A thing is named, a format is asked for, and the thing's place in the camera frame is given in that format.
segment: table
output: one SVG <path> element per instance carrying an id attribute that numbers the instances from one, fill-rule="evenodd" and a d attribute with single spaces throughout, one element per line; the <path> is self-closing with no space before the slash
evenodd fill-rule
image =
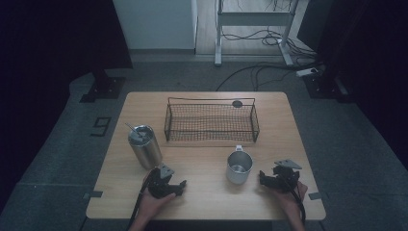
<path id="1" fill-rule="evenodd" d="M 236 141 L 225 145 L 172 145 L 165 137 L 166 105 L 169 97 L 255 98 L 260 135 L 255 143 L 243 144 L 254 161 L 247 181 L 240 186 L 226 178 L 226 160 Z M 300 181 L 317 193 L 302 140 L 288 98 L 283 92 L 130 92 L 120 113 L 94 190 L 101 197 L 90 199 L 88 218 L 129 218 L 132 215 L 142 180 L 141 167 L 127 141 L 129 127 L 151 126 L 163 154 L 163 162 L 175 170 L 170 184 L 187 180 L 182 196 L 176 197 L 155 219 L 268 220 L 285 218 L 277 201 L 259 185 L 262 170 L 271 175 L 275 161 L 291 159 L 303 167 Z M 321 199 L 304 199 L 306 218 L 321 220 L 325 210 Z"/>

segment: wire basket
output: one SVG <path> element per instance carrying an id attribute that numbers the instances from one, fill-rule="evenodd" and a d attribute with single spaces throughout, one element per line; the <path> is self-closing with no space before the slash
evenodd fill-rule
<path id="1" fill-rule="evenodd" d="M 255 142 L 259 133 L 255 98 L 168 99 L 167 141 Z"/>

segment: white wall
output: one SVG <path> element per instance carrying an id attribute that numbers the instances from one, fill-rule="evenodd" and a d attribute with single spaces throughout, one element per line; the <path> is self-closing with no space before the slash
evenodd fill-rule
<path id="1" fill-rule="evenodd" d="M 129 49 L 194 49 L 196 0 L 114 0 Z"/>

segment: power strip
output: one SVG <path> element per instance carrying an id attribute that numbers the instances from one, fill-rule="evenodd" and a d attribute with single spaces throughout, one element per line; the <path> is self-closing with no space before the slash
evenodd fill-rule
<path id="1" fill-rule="evenodd" d="M 308 75 L 318 75 L 319 71 L 316 68 L 309 68 L 304 70 L 299 70 L 296 72 L 297 77 L 303 77 Z"/>

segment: gray carpet floor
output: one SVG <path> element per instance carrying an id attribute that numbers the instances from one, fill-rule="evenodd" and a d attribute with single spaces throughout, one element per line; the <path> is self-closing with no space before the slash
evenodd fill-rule
<path id="1" fill-rule="evenodd" d="M 73 81 L 71 96 L 47 142 L 32 162 L 0 218 L 0 230 L 124 230 L 124 219 L 89 219 L 89 195 L 130 91 L 214 91 L 248 62 L 136 62 L 134 69 L 108 70 L 126 77 L 118 99 L 80 103 L 93 77 Z M 355 104 L 312 99 L 294 72 L 261 72 L 258 91 L 283 91 L 315 175 L 326 219 L 307 230 L 408 230 L 408 172 Z M 250 70 L 233 76 L 220 91 L 252 91 Z M 94 127 L 99 117 L 111 122 Z M 279 221 L 155 221 L 147 230 L 290 230 Z"/>

